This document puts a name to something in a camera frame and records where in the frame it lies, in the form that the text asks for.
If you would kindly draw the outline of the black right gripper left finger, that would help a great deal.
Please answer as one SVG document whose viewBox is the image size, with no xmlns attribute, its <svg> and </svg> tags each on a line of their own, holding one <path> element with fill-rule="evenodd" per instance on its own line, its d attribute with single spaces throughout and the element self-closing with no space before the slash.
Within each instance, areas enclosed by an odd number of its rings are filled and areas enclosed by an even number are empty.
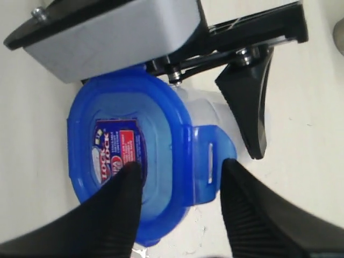
<svg viewBox="0 0 344 258">
<path fill-rule="evenodd" d="M 124 165 L 57 220 L 1 244 L 1 257 L 130 257 L 142 206 L 142 170 Z"/>
</svg>

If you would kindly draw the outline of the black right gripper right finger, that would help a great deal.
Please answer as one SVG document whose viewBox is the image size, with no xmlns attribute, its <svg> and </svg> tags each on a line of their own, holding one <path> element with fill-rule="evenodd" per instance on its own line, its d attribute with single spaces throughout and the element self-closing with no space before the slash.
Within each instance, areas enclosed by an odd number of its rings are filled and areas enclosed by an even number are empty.
<svg viewBox="0 0 344 258">
<path fill-rule="evenodd" d="M 235 159 L 223 161 L 220 203 L 233 257 L 343 257 L 343 228 L 287 201 Z"/>
</svg>

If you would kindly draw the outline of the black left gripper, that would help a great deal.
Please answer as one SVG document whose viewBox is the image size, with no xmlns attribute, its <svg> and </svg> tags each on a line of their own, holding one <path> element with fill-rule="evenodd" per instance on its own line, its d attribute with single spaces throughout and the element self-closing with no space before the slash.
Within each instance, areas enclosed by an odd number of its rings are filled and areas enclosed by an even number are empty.
<svg viewBox="0 0 344 258">
<path fill-rule="evenodd" d="M 225 21 L 200 26 L 175 52 L 147 61 L 153 76 L 168 75 L 170 83 L 226 65 L 241 51 L 253 50 L 249 64 L 232 62 L 215 83 L 230 107 L 249 156 L 260 160 L 267 147 L 265 104 L 273 47 L 309 39 L 302 1 Z"/>
</svg>

